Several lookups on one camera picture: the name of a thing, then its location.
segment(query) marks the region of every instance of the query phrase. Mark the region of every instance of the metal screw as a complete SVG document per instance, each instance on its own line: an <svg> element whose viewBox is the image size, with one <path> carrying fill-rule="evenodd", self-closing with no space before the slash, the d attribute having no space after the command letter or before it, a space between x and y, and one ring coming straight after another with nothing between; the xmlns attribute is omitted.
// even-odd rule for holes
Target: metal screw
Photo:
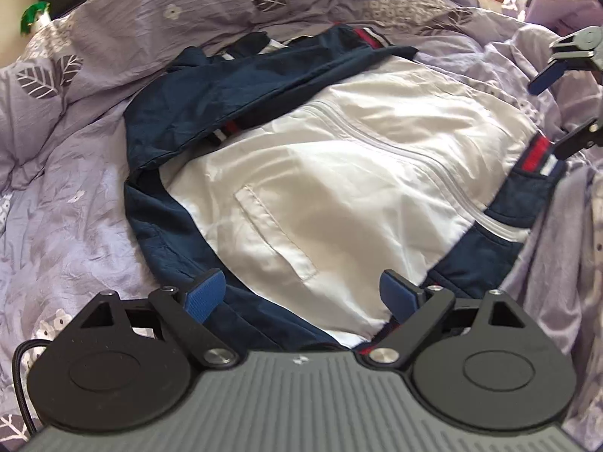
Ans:
<svg viewBox="0 0 603 452"><path fill-rule="evenodd" d="M394 363L400 358L400 354L393 348L375 348L369 353L369 359L377 363Z"/></svg>
<svg viewBox="0 0 603 452"><path fill-rule="evenodd" d="M225 348L212 348L205 352L204 357L213 365L228 365L234 360L234 353Z"/></svg>

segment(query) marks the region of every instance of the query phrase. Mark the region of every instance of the white zipper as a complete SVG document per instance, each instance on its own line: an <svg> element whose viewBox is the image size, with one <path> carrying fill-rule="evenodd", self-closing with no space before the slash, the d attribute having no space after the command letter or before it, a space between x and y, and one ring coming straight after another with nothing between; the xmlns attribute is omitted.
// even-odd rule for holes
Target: white zipper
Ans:
<svg viewBox="0 0 603 452"><path fill-rule="evenodd" d="M487 229L489 232L507 241L516 241L520 243L524 242L528 237L528 234L530 233L528 229L508 226L507 224L498 222L484 214L479 208L477 208L471 199L469 199L467 194L465 194L461 186L446 169L445 165L440 163L438 160L435 160L435 158L431 158L419 152L409 151L401 146L393 146L392 144L379 141L377 138L366 134L364 131L361 131L361 129L358 129L349 121L345 120L337 109L328 102L313 100L311 103L303 105L303 108L311 108L318 111L323 118L328 119L336 127L348 132L351 136L365 144L369 144L370 146L397 156L408 158L429 167L429 169L435 173L439 180L446 186L450 194L454 197L456 202L458 202L461 208L465 210L475 220L475 222L480 224L480 226L482 226L484 229Z"/></svg>

